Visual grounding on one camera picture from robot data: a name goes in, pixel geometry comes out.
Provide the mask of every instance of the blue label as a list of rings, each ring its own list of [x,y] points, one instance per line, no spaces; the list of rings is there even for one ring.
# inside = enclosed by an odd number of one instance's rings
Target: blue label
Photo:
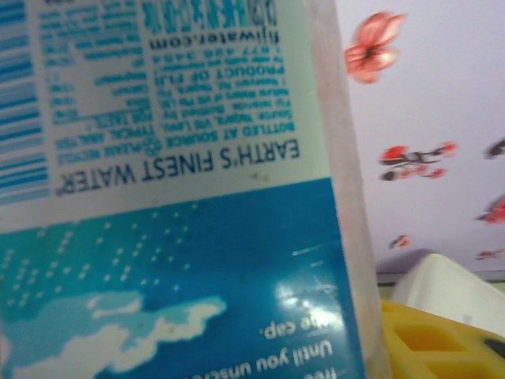
[[[364,377],[334,209],[324,179],[0,237],[6,378]]]

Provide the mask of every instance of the yellow plastic object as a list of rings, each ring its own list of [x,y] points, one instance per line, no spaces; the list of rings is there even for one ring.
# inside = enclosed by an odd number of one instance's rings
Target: yellow plastic object
[[[383,328],[394,379],[505,379],[500,336],[386,301]]]

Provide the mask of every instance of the white label section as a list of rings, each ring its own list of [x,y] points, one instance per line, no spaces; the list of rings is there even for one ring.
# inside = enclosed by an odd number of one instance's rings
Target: white label section
[[[26,9],[50,195],[2,232],[329,176],[302,0]]]

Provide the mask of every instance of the white container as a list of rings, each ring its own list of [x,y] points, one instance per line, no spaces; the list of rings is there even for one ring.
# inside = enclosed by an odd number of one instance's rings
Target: white container
[[[505,295],[443,255],[419,262],[397,282],[391,300],[505,336]]]

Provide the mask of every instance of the cloud graphic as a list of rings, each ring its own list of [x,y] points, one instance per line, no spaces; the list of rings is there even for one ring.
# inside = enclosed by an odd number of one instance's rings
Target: cloud graphic
[[[226,309],[219,298],[172,306],[156,313],[143,312],[139,307],[140,298],[116,310],[101,310],[99,304],[103,298],[80,300],[82,308],[88,309],[89,323],[99,323],[98,329],[88,335],[76,330],[56,355],[28,365],[14,364],[10,367],[13,379],[92,379],[104,370],[123,373],[150,361],[159,343],[175,343],[201,336],[207,322]],[[139,334],[138,327],[134,326],[139,321],[149,327],[143,334]]]

